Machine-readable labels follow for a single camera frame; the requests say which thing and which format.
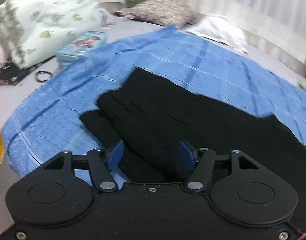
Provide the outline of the floral patterned pillow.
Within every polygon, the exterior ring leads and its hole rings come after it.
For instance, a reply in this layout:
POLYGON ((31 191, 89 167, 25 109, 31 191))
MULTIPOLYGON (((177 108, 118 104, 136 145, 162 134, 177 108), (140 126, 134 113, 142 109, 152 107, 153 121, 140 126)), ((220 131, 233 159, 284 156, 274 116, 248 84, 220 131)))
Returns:
POLYGON ((193 9, 181 0, 147 0, 130 8, 117 10, 114 15, 164 27, 175 25, 177 29, 195 23, 197 18, 193 9))

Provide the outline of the black pants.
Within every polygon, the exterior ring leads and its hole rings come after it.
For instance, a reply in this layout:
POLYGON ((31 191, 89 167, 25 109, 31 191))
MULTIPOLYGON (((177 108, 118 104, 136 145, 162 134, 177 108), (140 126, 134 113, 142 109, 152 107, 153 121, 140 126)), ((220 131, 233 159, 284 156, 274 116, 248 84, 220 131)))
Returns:
POLYGON ((306 147, 274 115, 257 118, 141 68, 101 95, 97 106, 80 120, 104 147, 124 143, 119 168, 131 181, 188 180, 190 172, 177 161, 182 140, 218 154, 240 150, 295 188, 291 222, 306 230, 306 147))

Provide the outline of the white floral folded duvet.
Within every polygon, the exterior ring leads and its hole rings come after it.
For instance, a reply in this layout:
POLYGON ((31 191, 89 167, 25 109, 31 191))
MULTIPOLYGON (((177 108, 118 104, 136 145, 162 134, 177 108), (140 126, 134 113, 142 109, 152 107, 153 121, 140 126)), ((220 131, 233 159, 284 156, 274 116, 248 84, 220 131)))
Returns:
POLYGON ((102 25, 98 0, 5 0, 0 5, 0 30, 18 68, 53 57, 57 48, 102 25))

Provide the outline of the dark floral cloth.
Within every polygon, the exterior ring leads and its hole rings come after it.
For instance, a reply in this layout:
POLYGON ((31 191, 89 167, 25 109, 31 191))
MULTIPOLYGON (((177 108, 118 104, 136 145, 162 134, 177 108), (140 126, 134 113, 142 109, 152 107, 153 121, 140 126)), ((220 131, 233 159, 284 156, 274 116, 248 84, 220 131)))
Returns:
POLYGON ((15 86, 20 83, 30 73, 41 67, 44 63, 50 61, 54 57, 48 58, 29 68, 20 69, 12 60, 9 60, 0 69, 0 86, 15 86))

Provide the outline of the white pillow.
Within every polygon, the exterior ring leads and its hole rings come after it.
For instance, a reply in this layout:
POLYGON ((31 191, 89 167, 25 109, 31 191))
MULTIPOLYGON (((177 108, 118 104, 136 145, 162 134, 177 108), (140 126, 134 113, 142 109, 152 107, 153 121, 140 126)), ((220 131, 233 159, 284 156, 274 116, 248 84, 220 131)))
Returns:
POLYGON ((248 54, 247 37, 244 31, 225 16, 210 14, 187 29, 188 33, 215 42, 223 43, 240 53, 248 54))

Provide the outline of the blue cartoon pouch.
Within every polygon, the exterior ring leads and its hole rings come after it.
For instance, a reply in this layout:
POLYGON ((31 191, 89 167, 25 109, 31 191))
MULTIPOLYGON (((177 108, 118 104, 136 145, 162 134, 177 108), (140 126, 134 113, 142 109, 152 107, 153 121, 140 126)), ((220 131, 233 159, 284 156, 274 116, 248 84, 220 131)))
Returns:
POLYGON ((72 43, 55 51, 60 69, 83 57, 87 51, 102 47, 107 41, 108 35, 104 32, 86 31, 80 33, 72 43))

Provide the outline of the blue plaid blanket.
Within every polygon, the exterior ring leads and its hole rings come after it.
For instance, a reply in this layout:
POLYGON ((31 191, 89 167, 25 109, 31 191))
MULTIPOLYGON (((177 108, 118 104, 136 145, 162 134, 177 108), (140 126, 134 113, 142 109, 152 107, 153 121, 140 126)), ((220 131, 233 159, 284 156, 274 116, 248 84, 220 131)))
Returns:
POLYGON ((20 176, 59 153, 124 142, 135 182, 185 181, 182 140, 241 150, 306 192, 306 91, 256 62, 173 27, 89 51, 35 90, 2 129, 20 176))

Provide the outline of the grey bed sheet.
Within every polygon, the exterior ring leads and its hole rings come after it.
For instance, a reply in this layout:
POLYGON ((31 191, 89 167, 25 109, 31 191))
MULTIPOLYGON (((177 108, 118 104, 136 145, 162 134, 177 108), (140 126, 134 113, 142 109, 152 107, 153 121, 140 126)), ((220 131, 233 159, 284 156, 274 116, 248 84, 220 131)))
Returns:
MULTIPOLYGON (((120 38, 144 34, 158 29, 161 29, 160 25, 117 17, 115 18, 115 24, 106 26, 104 32, 108 34, 109 42, 113 42, 120 38)), ((282 61, 253 46, 249 46, 248 56, 289 83, 298 85, 301 82, 306 85, 306 79, 302 76, 303 73, 306 73, 305 68, 302 68, 300 73, 297 73, 282 61)), ((0 128, 3 127, 18 105, 40 86, 41 83, 35 81, 34 73, 28 75, 16 86, 0 86, 0 128)), ((5 194, 9 187, 19 179, 20 176, 9 167, 7 157, 4 156, 0 165, 0 233, 13 224, 5 204, 5 194)))

